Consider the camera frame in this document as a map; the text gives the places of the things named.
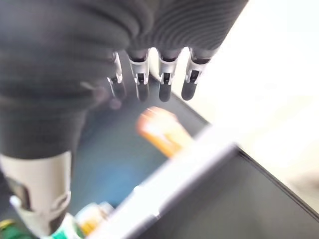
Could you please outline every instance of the orange object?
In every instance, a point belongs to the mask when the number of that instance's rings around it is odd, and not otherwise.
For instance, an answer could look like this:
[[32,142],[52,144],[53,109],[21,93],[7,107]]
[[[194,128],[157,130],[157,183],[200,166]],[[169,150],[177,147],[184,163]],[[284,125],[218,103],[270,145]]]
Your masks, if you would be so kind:
[[151,107],[141,114],[137,132],[167,157],[174,156],[193,141],[176,115],[158,107]]

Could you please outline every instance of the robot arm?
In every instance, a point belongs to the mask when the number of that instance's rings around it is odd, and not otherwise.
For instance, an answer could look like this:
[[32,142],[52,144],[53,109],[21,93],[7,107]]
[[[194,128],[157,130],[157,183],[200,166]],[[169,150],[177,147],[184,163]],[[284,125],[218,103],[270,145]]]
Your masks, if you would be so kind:
[[147,99],[148,49],[159,50],[159,97],[168,101],[176,60],[191,48],[182,97],[247,0],[0,1],[0,162],[11,203],[38,237],[60,226],[86,112],[108,81],[125,88],[117,52],[126,50],[138,98]]

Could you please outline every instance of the black table surface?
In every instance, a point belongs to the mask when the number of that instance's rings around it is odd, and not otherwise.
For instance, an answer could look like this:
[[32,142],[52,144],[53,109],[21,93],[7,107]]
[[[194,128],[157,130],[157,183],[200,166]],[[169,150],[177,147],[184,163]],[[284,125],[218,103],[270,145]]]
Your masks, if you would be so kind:
[[[113,206],[119,205],[135,186],[167,160],[136,133],[136,120],[146,108],[157,106],[176,114],[191,135],[197,134],[207,124],[174,95],[169,102],[161,102],[159,84],[155,80],[150,80],[149,99],[140,102],[128,59],[124,54],[120,59],[128,95],[119,109],[111,109],[119,104],[109,99],[88,115],[73,168],[69,206],[73,215],[91,202],[107,201]],[[8,194],[3,187],[0,190],[0,221],[18,220],[8,202]]]

